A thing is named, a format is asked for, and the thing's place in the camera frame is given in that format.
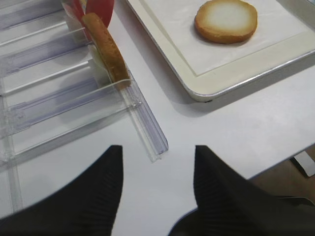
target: white paper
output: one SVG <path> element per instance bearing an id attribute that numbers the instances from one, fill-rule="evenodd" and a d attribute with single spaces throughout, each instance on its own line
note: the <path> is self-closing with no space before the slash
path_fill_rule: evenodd
<path id="1" fill-rule="evenodd" d="M 196 75 L 240 59 L 307 30 L 276 0 L 247 0 L 258 11 L 258 28 L 246 43 L 221 45 L 201 38 L 194 18 L 206 0 L 142 0 Z"/>

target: cookie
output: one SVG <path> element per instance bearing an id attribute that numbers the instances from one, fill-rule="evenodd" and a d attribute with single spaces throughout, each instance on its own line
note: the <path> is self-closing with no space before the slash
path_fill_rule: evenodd
<path id="1" fill-rule="evenodd" d="M 86 14 L 82 20 L 93 38 L 112 81 L 129 79 L 125 61 L 103 21 L 95 13 Z"/>
<path id="2" fill-rule="evenodd" d="M 200 7 L 194 24 L 211 42 L 239 43 L 255 33 L 258 13 L 254 6 L 241 0 L 212 0 Z"/>

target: baking tray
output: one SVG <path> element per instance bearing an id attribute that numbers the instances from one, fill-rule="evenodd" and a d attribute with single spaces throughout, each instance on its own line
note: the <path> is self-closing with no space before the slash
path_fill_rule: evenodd
<path id="1" fill-rule="evenodd" d="M 315 22 L 314 5 L 308 0 L 278 0 L 286 10 L 295 15 L 294 17 L 303 20 L 301 25 L 306 26 L 305 31 L 223 66 L 197 74 L 182 56 L 182 52 L 176 47 L 146 0 L 127 2 L 186 91 L 199 102 L 211 101 L 315 52 L 315 32 L 312 26 L 306 24 Z"/>

